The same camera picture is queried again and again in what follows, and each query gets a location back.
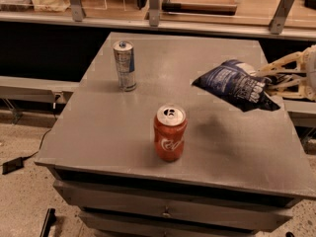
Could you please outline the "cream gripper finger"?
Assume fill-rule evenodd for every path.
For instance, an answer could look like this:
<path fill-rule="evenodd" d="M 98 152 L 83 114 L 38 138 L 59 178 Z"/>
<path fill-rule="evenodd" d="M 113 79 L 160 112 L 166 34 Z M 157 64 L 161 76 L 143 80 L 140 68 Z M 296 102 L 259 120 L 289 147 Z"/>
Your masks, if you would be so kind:
<path fill-rule="evenodd" d="M 269 86 L 267 92 L 272 96 L 276 95 L 288 99 L 303 99 L 306 97 L 305 86 L 306 79 L 298 78 Z"/>
<path fill-rule="evenodd" d="M 258 69 L 256 75 L 264 77 L 280 73 L 300 73 L 302 71 L 302 61 L 302 53 L 297 51 L 264 65 Z"/>

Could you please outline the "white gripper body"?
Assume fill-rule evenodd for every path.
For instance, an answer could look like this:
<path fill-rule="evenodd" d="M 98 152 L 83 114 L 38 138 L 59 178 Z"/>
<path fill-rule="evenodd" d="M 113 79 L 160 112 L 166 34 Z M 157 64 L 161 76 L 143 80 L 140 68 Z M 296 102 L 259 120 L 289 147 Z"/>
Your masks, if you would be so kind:
<path fill-rule="evenodd" d="M 305 97 L 311 101 L 316 101 L 316 45 L 303 51 L 303 67 L 306 73 Z"/>

